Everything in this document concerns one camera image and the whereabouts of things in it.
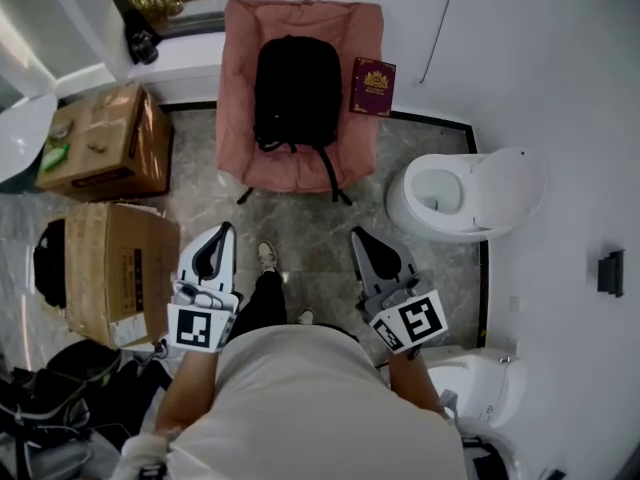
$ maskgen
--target gray tile floor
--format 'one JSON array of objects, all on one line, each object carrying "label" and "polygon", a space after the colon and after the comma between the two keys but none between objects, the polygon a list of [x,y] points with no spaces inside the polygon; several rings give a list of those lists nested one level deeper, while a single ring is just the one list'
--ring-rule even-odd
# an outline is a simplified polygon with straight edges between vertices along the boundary
[{"label": "gray tile floor", "polygon": [[[475,346],[480,267],[476,244],[441,244],[408,236],[384,211],[384,193],[404,165],[426,153],[466,153],[464,134],[420,123],[384,119],[378,168],[346,192],[354,206],[332,203],[329,195],[283,195],[256,191],[243,206],[234,178],[215,168],[215,111],[170,114],[176,134],[171,191],[146,201],[179,222],[182,245],[224,220],[238,233],[236,289],[249,299],[257,276],[256,247],[269,239],[278,249],[291,319],[314,308],[317,320],[357,335],[374,361],[384,346],[354,309],[360,291],[349,253],[349,230],[358,224],[406,243],[420,269],[430,271],[448,317],[449,332],[433,344]],[[73,201],[52,194],[0,194],[0,346],[12,366],[38,368],[78,339],[64,321],[45,314],[33,289],[28,257],[44,220]]]}]

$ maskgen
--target black wall fixture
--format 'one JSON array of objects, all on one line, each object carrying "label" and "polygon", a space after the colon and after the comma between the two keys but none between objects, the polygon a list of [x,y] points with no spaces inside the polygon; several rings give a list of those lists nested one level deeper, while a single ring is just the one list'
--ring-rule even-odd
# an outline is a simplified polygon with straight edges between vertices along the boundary
[{"label": "black wall fixture", "polygon": [[598,261],[598,291],[622,297],[624,250],[615,251]]}]

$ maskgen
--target gold emblem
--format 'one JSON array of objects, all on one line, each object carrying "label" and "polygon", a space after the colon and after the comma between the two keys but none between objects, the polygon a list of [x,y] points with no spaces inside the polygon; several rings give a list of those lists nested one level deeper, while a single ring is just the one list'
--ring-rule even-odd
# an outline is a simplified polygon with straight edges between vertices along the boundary
[{"label": "gold emblem", "polygon": [[389,80],[387,80],[387,76],[380,73],[380,71],[374,71],[373,73],[367,73],[367,76],[364,78],[364,85],[375,87],[376,89],[388,89]]}]

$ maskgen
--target white t-shirt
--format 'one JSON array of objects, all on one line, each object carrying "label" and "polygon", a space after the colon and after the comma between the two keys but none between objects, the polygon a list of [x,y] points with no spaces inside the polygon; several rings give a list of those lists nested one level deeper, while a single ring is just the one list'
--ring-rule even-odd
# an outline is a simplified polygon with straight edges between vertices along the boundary
[{"label": "white t-shirt", "polygon": [[268,327],[220,356],[212,410],[171,445],[173,479],[465,479],[460,435],[399,398],[362,348],[319,326]]}]

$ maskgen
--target sneaker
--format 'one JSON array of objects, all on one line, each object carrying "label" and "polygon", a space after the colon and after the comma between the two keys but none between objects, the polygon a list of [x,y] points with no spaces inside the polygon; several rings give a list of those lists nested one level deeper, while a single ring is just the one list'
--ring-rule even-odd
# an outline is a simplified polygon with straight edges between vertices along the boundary
[{"label": "sneaker", "polygon": [[276,272],[278,270],[278,255],[268,240],[263,240],[258,244],[258,261],[263,273]]},{"label": "sneaker", "polygon": [[300,325],[313,325],[314,316],[313,309],[304,308],[296,318],[296,323]]}]

